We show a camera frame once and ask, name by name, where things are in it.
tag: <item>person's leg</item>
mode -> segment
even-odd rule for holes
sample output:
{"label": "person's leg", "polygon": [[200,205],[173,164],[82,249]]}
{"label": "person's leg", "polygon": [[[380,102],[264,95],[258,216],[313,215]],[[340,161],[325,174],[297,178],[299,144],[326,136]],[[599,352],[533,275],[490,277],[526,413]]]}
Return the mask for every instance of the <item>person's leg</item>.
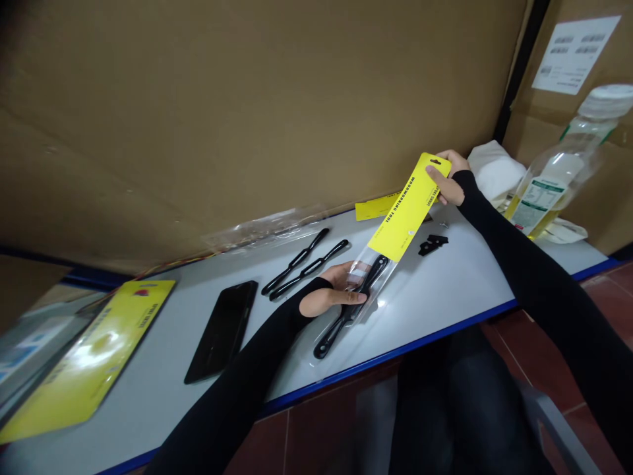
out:
{"label": "person's leg", "polygon": [[464,473],[554,474],[528,424],[514,378],[478,326],[451,336],[447,371]]}
{"label": "person's leg", "polygon": [[453,432],[448,419],[446,354],[438,340],[407,354],[398,371],[398,405],[390,475],[452,473]]}

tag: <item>table edge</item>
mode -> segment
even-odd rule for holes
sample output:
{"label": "table edge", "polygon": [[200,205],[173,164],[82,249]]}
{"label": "table edge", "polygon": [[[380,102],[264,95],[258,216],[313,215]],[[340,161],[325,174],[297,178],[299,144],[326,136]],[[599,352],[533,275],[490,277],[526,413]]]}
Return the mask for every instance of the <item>table edge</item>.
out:
{"label": "table edge", "polygon": [[[618,261],[617,259],[614,259],[612,257],[607,257],[605,261],[602,261],[600,263],[597,263],[596,265],[588,267],[585,270],[581,270],[580,272],[576,272],[575,274],[572,275],[572,277],[574,278],[574,280],[577,280],[577,281],[585,280],[589,277],[599,274],[600,272],[612,269],[613,267],[616,267],[620,264],[622,264],[622,261]],[[270,400],[266,404],[264,404],[264,408],[261,410],[261,412],[257,416],[257,419],[259,420],[265,417],[269,417],[277,412],[281,412],[282,410],[295,406],[299,402],[307,398],[310,394],[316,391],[319,391],[320,389],[323,389],[327,386],[333,385],[334,383],[347,379],[350,376],[354,376],[358,373],[361,373],[362,371],[365,371],[366,369],[372,368],[381,363],[392,360],[396,358],[397,356],[408,353],[412,350],[415,350],[416,348],[420,348],[421,346],[434,342],[435,340],[443,338],[449,334],[455,333],[466,327],[470,327],[471,325],[474,325],[476,323],[480,323],[489,318],[496,317],[497,315],[500,315],[501,313],[512,310],[514,308],[517,308],[516,299],[509,300],[505,303],[497,305],[496,307],[493,307],[484,312],[478,313],[477,315],[474,315],[473,317],[467,318],[466,320],[462,320],[453,325],[450,325],[449,327],[438,330],[435,333],[428,334],[427,336],[423,336],[422,338],[418,338],[417,340],[414,340],[403,346],[399,346],[398,348],[395,348],[387,353],[383,353],[381,355],[375,356],[374,358],[371,358],[370,360],[367,360],[363,363],[359,363],[356,366],[352,366],[350,368],[339,371],[338,373],[328,376],[327,378],[321,379],[320,381],[309,384],[299,389],[295,389],[294,391],[291,391],[288,394],[279,396],[278,398]],[[102,472],[99,472],[97,475],[124,475],[128,472],[131,472],[132,470],[136,470],[137,468],[147,465],[154,458],[154,455],[158,452],[159,448],[160,447],[157,447],[151,451],[138,455],[134,457],[133,459],[129,459],[129,460],[126,460],[125,462],[121,462],[120,464],[115,465],[114,467],[106,468]]]}

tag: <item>black arm sleeve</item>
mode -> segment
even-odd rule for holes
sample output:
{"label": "black arm sleeve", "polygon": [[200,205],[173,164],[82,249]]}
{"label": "black arm sleeve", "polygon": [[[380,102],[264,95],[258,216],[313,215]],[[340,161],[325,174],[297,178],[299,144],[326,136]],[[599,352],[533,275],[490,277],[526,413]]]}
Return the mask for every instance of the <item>black arm sleeve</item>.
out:
{"label": "black arm sleeve", "polygon": [[325,287],[332,285],[317,277],[275,310],[167,437],[146,475],[224,472],[297,333],[313,320],[300,314],[299,302]]}
{"label": "black arm sleeve", "polygon": [[569,365],[627,473],[633,474],[633,353],[578,283],[488,203],[470,171],[461,213],[483,236],[514,296]]}

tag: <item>white tissue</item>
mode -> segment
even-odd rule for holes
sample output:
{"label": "white tissue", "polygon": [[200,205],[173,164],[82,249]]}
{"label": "white tissue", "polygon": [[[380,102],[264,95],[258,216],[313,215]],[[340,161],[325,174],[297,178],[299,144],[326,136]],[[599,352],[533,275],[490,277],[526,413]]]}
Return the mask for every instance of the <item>white tissue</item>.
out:
{"label": "white tissue", "polygon": [[473,148],[468,163],[477,186],[495,208],[503,203],[508,192],[516,188],[526,173],[526,168],[494,140]]}

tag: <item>black handle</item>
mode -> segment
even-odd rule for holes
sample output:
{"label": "black handle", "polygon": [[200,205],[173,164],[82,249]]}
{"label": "black handle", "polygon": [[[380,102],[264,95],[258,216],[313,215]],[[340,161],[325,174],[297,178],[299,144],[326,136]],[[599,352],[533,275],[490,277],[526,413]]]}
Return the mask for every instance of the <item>black handle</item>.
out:
{"label": "black handle", "polygon": [[266,286],[262,289],[262,295],[266,295],[268,292],[274,289],[277,285],[279,285],[279,283],[283,279],[285,279],[286,276],[296,266],[301,264],[310,255],[310,252],[312,252],[312,249],[314,249],[315,246],[319,244],[323,238],[325,238],[328,232],[330,232],[330,228],[324,228],[321,231],[319,231],[316,237],[310,243],[310,245],[306,247],[304,250],[302,250],[299,254],[297,254],[297,256],[292,261],[290,261],[290,264],[288,264],[288,268],[284,270],[281,274],[279,274],[277,277],[275,277],[273,280],[271,280],[269,283],[266,284]]}
{"label": "black handle", "polygon": [[274,289],[277,286],[277,284],[279,284],[283,279],[286,278],[286,276],[290,273],[291,270],[292,270],[292,267],[288,267],[281,274],[279,274],[277,277],[275,277],[273,280],[267,283],[266,286],[262,289],[262,295],[266,295],[268,292]]}
{"label": "black handle", "polygon": [[380,273],[384,270],[384,268],[387,267],[388,262],[389,259],[387,259],[384,255],[379,255],[374,263],[371,265],[371,269],[369,269],[369,272],[367,273],[363,284],[358,290],[356,290],[356,292],[367,294],[367,297],[369,297],[369,289],[371,288],[374,281],[378,278]]}
{"label": "black handle", "polygon": [[277,297],[282,295],[284,292],[286,292],[288,289],[290,289],[293,285],[295,285],[300,280],[301,280],[301,276],[297,276],[293,280],[291,280],[290,282],[286,282],[281,287],[276,288],[275,290],[273,290],[272,294],[270,294],[270,296],[268,298],[270,299],[270,301],[275,300]]}
{"label": "black handle", "polygon": [[338,251],[341,251],[347,244],[349,244],[349,241],[346,239],[343,239],[341,242],[339,242],[339,244],[335,245],[330,252],[328,252],[325,257],[323,257],[323,262],[327,261],[329,258],[331,258],[334,254],[336,254]]}
{"label": "black handle", "polygon": [[308,249],[312,251],[317,246],[317,244],[319,244],[323,240],[323,238],[328,235],[328,232],[330,232],[330,228],[325,228],[319,231],[315,237],[315,240],[312,241],[312,244],[308,246]]}
{"label": "black handle", "polygon": [[343,314],[341,314],[341,316],[338,317],[334,324],[328,329],[325,335],[323,335],[323,338],[319,340],[318,344],[315,346],[315,351],[313,353],[316,359],[322,360],[323,358],[325,358],[325,355],[327,355],[327,353],[330,351],[332,343],[334,343],[334,341],[336,340],[336,337],[345,325],[345,322],[346,318],[343,317]]}
{"label": "black handle", "polygon": [[[379,255],[374,263],[371,265],[371,269],[369,269],[363,285],[361,285],[360,288],[354,290],[353,292],[366,294],[367,298],[369,299],[369,290],[371,289],[372,284],[376,281],[384,268],[387,267],[388,263],[389,259],[387,259],[384,255]],[[356,315],[359,314],[364,305],[364,303],[362,303],[361,305],[343,305],[341,315],[316,344],[315,350],[313,352],[316,359],[322,360],[323,358],[325,358],[341,329],[348,321],[353,320]]]}
{"label": "black handle", "polygon": [[346,239],[343,239],[341,242],[339,242],[339,244],[335,245],[330,252],[328,252],[325,257],[319,257],[317,260],[315,260],[314,262],[308,264],[302,271],[301,274],[299,274],[297,277],[295,277],[293,280],[291,280],[290,282],[282,285],[279,288],[276,288],[272,294],[270,294],[270,301],[275,300],[277,297],[279,297],[280,295],[282,295],[284,292],[288,291],[288,289],[290,289],[293,285],[295,285],[297,282],[299,282],[302,278],[304,277],[308,277],[308,275],[316,272],[323,264],[325,264],[325,261],[327,261],[329,258],[331,258],[334,254],[336,254],[338,251],[340,251],[341,249],[343,249],[347,244],[349,244],[349,241]]}

